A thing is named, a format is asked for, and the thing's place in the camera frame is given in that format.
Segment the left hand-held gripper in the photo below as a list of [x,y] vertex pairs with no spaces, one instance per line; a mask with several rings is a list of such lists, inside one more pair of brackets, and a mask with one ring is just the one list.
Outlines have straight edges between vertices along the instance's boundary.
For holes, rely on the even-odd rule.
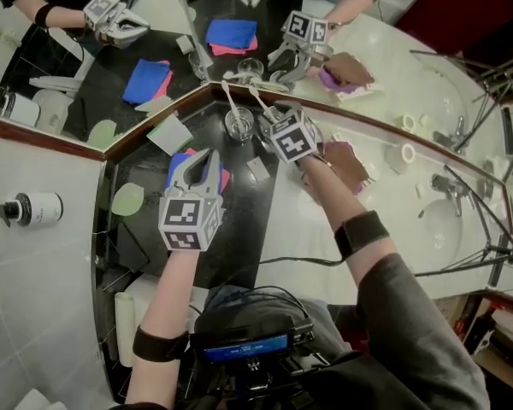
[[[222,222],[220,154],[199,150],[171,167],[158,223],[162,240],[169,251],[207,251]],[[203,196],[188,191],[200,185]]]

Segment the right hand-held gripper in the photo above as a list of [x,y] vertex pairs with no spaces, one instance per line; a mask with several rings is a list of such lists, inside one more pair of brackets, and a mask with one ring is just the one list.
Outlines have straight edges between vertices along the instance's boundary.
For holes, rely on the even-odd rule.
[[303,106],[294,101],[278,100],[275,107],[284,114],[272,124],[264,114],[257,117],[259,132],[278,158],[293,163],[307,155],[318,154],[318,132]]

